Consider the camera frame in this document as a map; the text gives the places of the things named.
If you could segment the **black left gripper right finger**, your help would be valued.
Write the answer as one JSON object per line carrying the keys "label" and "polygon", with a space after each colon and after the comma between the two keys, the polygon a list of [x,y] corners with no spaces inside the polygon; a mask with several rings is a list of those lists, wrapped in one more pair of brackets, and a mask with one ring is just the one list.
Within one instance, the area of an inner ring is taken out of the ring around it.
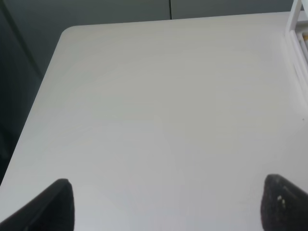
{"label": "black left gripper right finger", "polygon": [[308,193],[279,174],[265,178],[260,207],[265,231],[306,231]]}

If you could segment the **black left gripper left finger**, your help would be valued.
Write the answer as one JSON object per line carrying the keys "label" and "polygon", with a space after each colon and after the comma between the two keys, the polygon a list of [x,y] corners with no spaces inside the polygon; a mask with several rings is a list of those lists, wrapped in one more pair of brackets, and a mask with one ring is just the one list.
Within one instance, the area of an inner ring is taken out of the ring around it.
{"label": "black left gripper left finger", "polygon": [[72,184],[58,179],[0,223],[2,231],[72,231],[75,204]]}

